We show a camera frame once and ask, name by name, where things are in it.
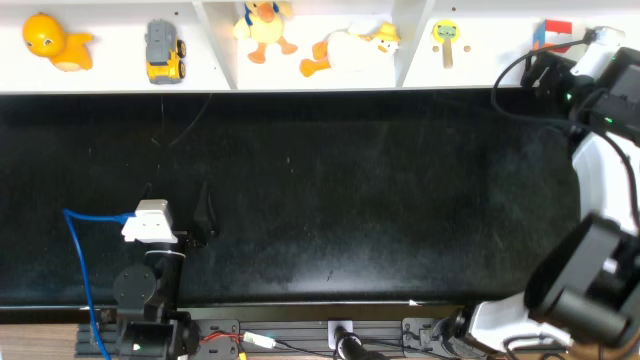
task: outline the toy truck wheel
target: toy truck wheel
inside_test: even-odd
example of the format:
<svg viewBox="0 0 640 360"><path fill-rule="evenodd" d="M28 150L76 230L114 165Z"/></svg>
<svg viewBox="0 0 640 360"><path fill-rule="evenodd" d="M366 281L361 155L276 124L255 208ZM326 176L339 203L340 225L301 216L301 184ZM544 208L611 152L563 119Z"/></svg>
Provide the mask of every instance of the toy truck wheel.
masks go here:
<svg viewBox="0 0 640 360"><path fill-rule="evenodd" d="M180 58L187 56L187 45L184 43L184 41L178 40L177 48L178 56L180 56Z"/></svg>
<svg viewBox="0 0 640 360"><path fill-rule="evenodd" d="M187 75L187 68L184 66L182 60L180 60L180 63L178 63L178 69L180 70L180 79L184 79L184 77Z"/></svg>

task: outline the toy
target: toy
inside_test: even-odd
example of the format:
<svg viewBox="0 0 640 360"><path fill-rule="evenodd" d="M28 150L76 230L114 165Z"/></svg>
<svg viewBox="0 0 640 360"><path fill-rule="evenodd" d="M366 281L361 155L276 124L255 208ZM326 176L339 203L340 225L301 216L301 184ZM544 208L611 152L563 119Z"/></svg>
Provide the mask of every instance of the toy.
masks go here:
<svg viewBox="0 0 640 360"><path fill-rule="evenodd" d="M343 71L375 68L393 58L399 43L396 27L388 22L371 36L336 31L327 41L313 46L313 58L317 61L302 60L300 72L311 77L317 71L329 68Z"/></svg>
<svg viewBox="0 0 640 360"><path fill-rule="evenodd" d="M147 75L152 84L177 84L187 74L183 59L187 46L178 39L176 27L165 20L153 20L144 35L147 42Z"/></svg>
<svg viewBox="0 0 640 360"><path fill-rule="evenodd" d="M533 34L533 50L573 40L573 25L567 21L545 20ZM564 54L569 48L551 50Z"/></svg>
<svg viewBox="0 0 640 360"><path fill-rule="evenodd" d="M460 37L458 25L451 20L440 20L433 27L433 38L442 44L444 68L453 67L453 52L451 45Z"/></svg>
<svg viewBox="0 0 640 360"><path fill-rule="evenodd" d="M293 16L291 4L274 1L248 1L244 5L245 15L233 28L233 35L238 40L249 37L258 42L258 49L249 54L249 60L256 64L264 64L267 46L278 43L282 53L290 55L298 51L296 45L285 40L284 22L280 14L290 18Z"/></svg>
<svg viewBox="0 0 640 360"><path fill-rule="evenodd" d="M91 34L67 34L53 17L39 13L30 17L22 29L27 48L36 56L49 58L62 71L89 70L93 66L84 45Z"/></svg>

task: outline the duck beak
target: duck beak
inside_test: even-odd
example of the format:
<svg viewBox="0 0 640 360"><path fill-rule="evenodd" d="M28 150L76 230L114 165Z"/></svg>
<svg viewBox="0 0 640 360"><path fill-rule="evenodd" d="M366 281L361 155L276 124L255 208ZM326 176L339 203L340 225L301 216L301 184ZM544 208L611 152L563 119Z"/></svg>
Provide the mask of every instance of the duck beak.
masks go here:
<svg viewBox="0 0 640 360"><path fill-rule="evenodd" d="M270 23L276 17L276 12L273 10L273 3L266 2L258 6L258 16L266 23Z"/></svg>

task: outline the yellow and gray toy truck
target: yellow and gray toy truck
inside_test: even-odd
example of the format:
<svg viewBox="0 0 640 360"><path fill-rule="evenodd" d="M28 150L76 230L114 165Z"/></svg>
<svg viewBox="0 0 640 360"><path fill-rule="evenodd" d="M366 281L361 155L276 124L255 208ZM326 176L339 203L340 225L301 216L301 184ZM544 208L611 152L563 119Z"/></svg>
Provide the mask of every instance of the yellow and gray toy truck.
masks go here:
<svg viewBox="0 0 640 360"><path fill-rule="evenodd" d="M187 74L182 58L187 46L178 39L176 27L165 20L153 20L144 36L147 42L147 75L152 84L177 84Z"/></svg>

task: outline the orange plush toy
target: orange plush toy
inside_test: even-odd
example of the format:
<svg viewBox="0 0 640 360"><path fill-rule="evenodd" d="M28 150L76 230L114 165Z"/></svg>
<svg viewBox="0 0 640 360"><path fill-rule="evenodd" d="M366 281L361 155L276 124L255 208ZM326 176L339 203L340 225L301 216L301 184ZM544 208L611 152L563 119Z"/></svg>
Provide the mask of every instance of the orange plush toy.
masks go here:
<svg viewBox="0 0 640 360"><path fill-rule="evenodd" d="M91 34L67 34L56 19L36 14L22 29L27 48L37 56L49 58L62 71L89 70L93 66L89 50L84 45L93 40Z"/></svg>

